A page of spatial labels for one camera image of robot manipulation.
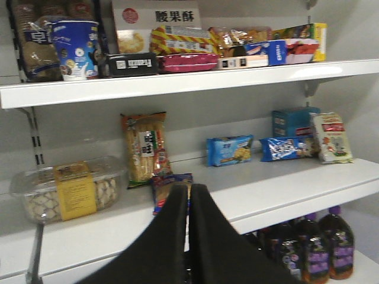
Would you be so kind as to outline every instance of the rice cracker package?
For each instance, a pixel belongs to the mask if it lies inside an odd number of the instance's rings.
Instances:
[[[127,144],[129,187],[148,184],[153,176],[171,174],[165,147],[165,112],[121,116]]]
[[[310,115],[322,163],[352,163],[353,157],[341,117],[335,112]]]
[[[178,53],[218,53],[214,34],[190,27],[161,25],[152,31],[150,51],[157,55]]]

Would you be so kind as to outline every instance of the bottle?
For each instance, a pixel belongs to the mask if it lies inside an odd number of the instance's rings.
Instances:
[[[303,248],[303,280],[324,284],[329,280],[329,243],[315,220],[316,213],[307,214],[296,221],[295,230]]]
[[[302,249],[288,221],[273,225],[265,235],[266,255],[301,280]]]
[[[354,269],[354,234],[340,213],[340,206],[331,207],[329,214],[319,221],[330,244],[330,278],[336,280],[349,278]]]

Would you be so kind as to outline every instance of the blue snack package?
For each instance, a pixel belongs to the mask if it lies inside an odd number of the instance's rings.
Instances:
[[[188,198],[190,197],[190,189],[193,183],[192,173],[171,174],[166,176],[154,176],[151,179],[153,187],[154,211],[153,215],[164,206],[168,195],[170,194],[171,187],[175,184],[181,183],[188,186]]]
[[[263,138],[259,141],[263,152],[261,162],[313,157],[317,153],[312,135]]]
[[[208,138],[208,166],[228,166],[251,161],[253,135]]]

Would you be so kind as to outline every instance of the yellow box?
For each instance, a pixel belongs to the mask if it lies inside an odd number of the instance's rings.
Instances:
[[[327,24],[314,22],[311,24],[274,30],[272,31],[272,37],[274,40],[285,38],[312,38],[317,40],[320,46],[316,50],[312,61],[322,62],[326,60],[326,29]]]

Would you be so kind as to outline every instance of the cardboard box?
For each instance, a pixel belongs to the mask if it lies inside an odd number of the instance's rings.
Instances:
[[[287,48],[285,40],[268,40],[243,45],[246,55],[268,55],[268,65],[285,64]]]
[[[160,25],[201,28],[195,1],[112,0],[118,52],[149,52],[152,29]]]
[[[268,65],[267,55],[250,55],[219,58],[218,70],[243,69]]]
[[[310,112],[319,114],[320,109],[307,106],[272,111],[273,137],[311,135]]]
[[[283,38],[312,38],[317,40],[320,46],[316,50],[312,61],[322,62],[326,60],[326,29],[327,24],[314,22],[312,24],[274,30],[272,31],[272,37],[276,40]]]

